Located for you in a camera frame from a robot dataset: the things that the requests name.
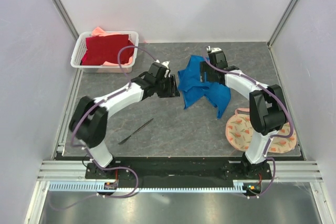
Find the blue cloth napkin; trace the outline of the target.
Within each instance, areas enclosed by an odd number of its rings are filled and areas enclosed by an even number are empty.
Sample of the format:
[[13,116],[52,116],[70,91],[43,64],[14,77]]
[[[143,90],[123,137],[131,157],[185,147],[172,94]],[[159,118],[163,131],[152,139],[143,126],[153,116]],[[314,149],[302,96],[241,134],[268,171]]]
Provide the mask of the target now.
[[202,97],[217,109],[217,118],[221,118],[231,100],[230,89],[217,82],[201,82],[200,64],[203,57],[192,55],[185,69],[178,71],[178,89],[183,93],[184,108],[187,109]]

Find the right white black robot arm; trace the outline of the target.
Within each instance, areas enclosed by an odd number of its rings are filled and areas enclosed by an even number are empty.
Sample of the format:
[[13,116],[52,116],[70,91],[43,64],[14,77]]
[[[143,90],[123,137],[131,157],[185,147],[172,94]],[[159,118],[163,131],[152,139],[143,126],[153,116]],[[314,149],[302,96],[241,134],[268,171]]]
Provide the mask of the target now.
[[266,160],[272,139],[291,121],[281,86],[257,82],[234,66],[218,69],[208,61],[200,63],[200,75],[202,82],[217,82],[248,99],[254,132],[245,152],[247,162],[241,164],[240,172],[245,178],[254,178],[259,173],[258,164]]

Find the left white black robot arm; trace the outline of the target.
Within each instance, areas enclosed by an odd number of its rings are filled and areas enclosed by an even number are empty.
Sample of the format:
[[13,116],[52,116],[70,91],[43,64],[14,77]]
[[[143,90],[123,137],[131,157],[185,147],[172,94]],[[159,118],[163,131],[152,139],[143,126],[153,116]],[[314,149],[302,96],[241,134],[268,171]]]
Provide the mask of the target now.
[[175,75],[145,71],[114,92],[95,99],[88,96],[80,99],[69,123],[71,144],[87,151],[103,178],[111,178],[115,173],[113,155],[104,140],[108,120],[154,94],[159,98],[179,97]]

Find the floral round pot holder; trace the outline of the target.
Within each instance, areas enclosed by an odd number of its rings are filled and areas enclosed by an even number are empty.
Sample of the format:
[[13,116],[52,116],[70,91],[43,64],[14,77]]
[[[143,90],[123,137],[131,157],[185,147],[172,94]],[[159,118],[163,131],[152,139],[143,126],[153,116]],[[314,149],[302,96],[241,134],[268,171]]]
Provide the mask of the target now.
[[[253,136],[254,129],[249,118],[249,108],[238,108],[226,123],[225,135],[231,146],[245,152]],[[275,137],[270,145],[269,153],[287,153],[297,145],[297,134],[293,131],[291,137]]]

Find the red cloth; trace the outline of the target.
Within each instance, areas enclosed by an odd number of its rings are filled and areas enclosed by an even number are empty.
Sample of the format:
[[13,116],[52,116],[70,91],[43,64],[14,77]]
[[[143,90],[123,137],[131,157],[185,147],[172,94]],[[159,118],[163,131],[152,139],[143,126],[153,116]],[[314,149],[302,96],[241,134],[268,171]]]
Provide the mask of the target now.
[[133,46],[129,35],[94,36],[86,38],[87,51],[81,64],[84,66],[100,66],[105,62],[118,64],[118,53],[126,46]]

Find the pink cloth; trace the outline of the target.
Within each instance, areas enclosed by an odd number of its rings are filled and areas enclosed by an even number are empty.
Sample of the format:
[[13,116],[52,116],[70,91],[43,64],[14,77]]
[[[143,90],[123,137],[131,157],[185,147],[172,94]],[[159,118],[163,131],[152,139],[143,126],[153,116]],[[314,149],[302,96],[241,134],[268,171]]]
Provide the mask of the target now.
[[91,33],[92,36],[109,36],[109,33],[107,33],[105,30],[103,30],[102,28],[100,27],[96,27],[92,33]]

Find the white plastic basket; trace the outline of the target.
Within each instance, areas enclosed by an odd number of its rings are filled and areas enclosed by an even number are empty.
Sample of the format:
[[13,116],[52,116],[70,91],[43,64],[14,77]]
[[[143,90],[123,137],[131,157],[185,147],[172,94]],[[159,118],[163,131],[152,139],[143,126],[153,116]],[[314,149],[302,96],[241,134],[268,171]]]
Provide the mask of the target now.
[[136,48],[125,49],[118,59],[118,52],[125,46],[138,46],[139,34],[135,31],[104,31],[97,27],[79,35],[70,64],[87,73],[129,73],[137,56]]

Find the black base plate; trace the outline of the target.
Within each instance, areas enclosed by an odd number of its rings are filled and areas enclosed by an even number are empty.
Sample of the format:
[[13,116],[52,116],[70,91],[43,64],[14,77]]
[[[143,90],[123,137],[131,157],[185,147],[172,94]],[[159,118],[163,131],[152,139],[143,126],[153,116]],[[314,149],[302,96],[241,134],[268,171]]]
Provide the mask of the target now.
[[231,180],[272,178],[270,165],[263,161],[248,165],[242,157],[118,157],[107,167],[87,164],[86,179],[167,178],[178,176],[216,177]]

